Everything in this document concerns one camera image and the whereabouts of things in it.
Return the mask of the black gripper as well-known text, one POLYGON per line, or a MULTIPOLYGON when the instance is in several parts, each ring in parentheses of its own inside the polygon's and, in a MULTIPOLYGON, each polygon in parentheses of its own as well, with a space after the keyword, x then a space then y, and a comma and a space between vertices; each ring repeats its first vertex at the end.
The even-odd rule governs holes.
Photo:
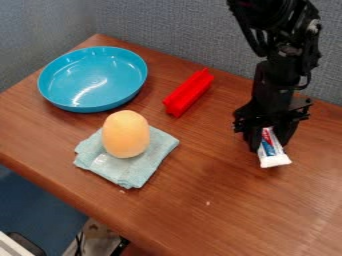
POLYGON ((261 127, 273 126, 278 141, 286 146, 300 122, 309 119, 313 101, 294 95, 301 89, 300 80, 297 73, 289 73, 269 61, 257 65, 252 99, 234 111, 234 131, 244 133, 252 152, 257 152, 261 146, 261 127))

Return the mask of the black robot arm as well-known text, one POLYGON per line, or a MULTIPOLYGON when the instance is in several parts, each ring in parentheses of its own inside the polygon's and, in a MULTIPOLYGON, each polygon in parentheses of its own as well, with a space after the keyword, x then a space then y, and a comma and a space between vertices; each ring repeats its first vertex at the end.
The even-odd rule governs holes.
POLYGON ((266 127, 288 144, 309 118, 313 100, 294 93, 308 88, 322 57, 322 24, 310 0, 228 0, 228 5, 253 51, 264 58, 256 67, 252 100, 234 111, 234 131, 256 152, 266 127))

